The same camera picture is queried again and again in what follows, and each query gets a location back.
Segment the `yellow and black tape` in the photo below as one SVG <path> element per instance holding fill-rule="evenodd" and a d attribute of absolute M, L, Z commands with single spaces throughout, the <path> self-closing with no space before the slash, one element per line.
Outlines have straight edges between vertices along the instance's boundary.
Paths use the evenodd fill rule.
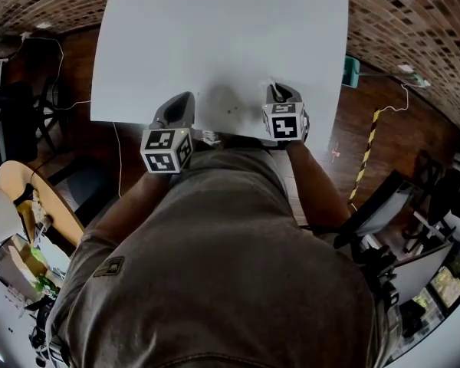
<path fill-rule="evenodd" d="M 360 186 L 360 181 L 363 178 L 363 175 L 365 173 L 366 164 L 368 163 L 368 159 L 371 153 L 371 145 L 372 145 L 373 139 L 375 139 L 376 121 L 378 120 L 379 115 L 380 115 L 380 109 L 376 108 L 375 113 L 373 115 L 373 122 L 371 124 L 370 138 L 368 139 L 368 146 L 366 148 L 366 152 L 363 157 L 363 163 L 361 164 L 360 172 L 358 173 L 358 177 L 356 178 L 356 183 L 354 184 L 354 188 L 353 188 L 353 191 L 351 192 L 350 199 L 347 202 L 348 205 L 350 205 L 353 202 L 353 198 L 356 195 L 358 187 Z"/>

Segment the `wooden table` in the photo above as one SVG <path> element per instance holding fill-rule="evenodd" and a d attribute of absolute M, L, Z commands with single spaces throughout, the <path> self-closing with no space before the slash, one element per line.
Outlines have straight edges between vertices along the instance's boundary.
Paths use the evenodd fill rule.
<path fill-rule="evenodd" d="M 16 200 L 24 192 L 25 185 L 31 181 L 33 172 L 31 167 L 18 161 L 3 163 L 0 166 L 0 189 L 7 194 L 10 200 Z M 53 226 L 77 247 L 84 234 L 84 227 L 77 216 L 39 172 L 32 176 L 32 185 L 39 193 L 39 201 L 44 210 L 53 218 Z"/>

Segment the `person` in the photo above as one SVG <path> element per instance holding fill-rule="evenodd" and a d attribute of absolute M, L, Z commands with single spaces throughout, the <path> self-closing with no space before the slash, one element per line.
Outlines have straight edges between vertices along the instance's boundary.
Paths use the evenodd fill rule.
<path fill-rule="evenodd" d="M 286 152 L 307 221 L 341 225 L 304 143 Z M 73 254 L 47 325 L 70 366 L 374 366 L 373 295 L 300 229 L 267 152 L 194 153 L 170 177 L 144 175 Z"/>

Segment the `desk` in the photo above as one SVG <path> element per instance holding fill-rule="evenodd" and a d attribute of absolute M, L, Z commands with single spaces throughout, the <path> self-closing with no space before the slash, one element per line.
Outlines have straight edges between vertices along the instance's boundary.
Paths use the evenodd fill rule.
<path fill-rule="evenodd" d="M 16 200 L 24 192 L 25 185 L 31 181 L 33 172 L 32 168 L 18 161 L 3 163 L 0 166 L 0 189 L 10 200 Z M 32 185 L 39 192 L 39 200 L 44 210 L 53 218 L 53 226 L 77 247 L 84 233 L 77 216 L 39 172 L 32 176 Z"/>
<path fill-rule="evenodd" d="M 273 81 L 301 93 L 307 147 L 328 146 L 343 76 L 348 0 L 109 0 L 94 65 L 92 120 L 150 124 L 195 95 L 198 130 L 270 139 Z"/>

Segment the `brown t-shirt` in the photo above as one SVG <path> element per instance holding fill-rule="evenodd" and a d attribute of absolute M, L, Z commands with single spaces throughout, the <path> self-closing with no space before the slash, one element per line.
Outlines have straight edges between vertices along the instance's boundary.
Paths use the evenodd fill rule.
<path fill-rule="evenodd" d="M 48 320 L 71 366 L 373 365 L 362 274 L 298 227 L 270 163 L 197 153 L 123 243 L 84 236 Z"/>

